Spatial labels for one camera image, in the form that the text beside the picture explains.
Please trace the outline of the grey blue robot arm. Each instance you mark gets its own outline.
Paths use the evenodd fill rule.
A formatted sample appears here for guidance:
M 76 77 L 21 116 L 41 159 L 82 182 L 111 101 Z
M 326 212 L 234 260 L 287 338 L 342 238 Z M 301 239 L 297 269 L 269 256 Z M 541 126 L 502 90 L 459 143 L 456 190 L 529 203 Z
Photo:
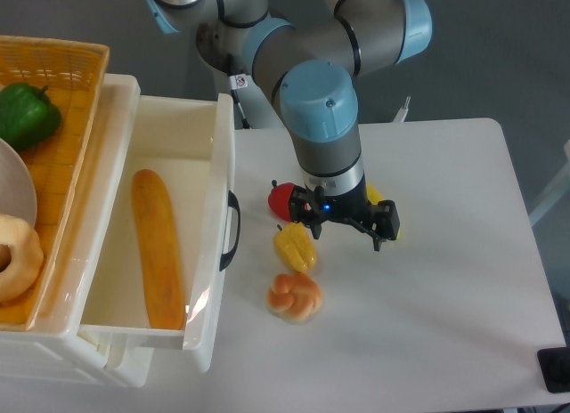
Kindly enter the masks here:
M 289 218 L 319 237 L 334 222 L 395 240 L 394 202 L 366 191 L 356 77 L 422 53 L 433 32 L 425 0 L 325 0 L 330 22 L 295 28 L 269 0 L 146 0 L 159 28 L 196 26 L 199 53 L 228 77 L 246 74 L 289 132 L 303 175 L 289 195 Z

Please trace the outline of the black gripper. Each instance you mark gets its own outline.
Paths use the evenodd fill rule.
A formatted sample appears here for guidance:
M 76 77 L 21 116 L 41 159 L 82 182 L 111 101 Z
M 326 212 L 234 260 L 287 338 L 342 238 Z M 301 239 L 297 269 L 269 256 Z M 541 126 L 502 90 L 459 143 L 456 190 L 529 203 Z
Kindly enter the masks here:
M 379 252 L 383 243 L 395 241 L 400 231 L 400 217 L 393 200 L 372 204 L 368 200 L 366 184 L 341 195 L 326 195 L 323 187 L 309 190 L 294 186 L 288 199 L 289 217 L 293 223 L 308 228 L 313 239 L 319 239 L 322 224 L 327 221 L 348 223 L 372 239 L 373 249 Z

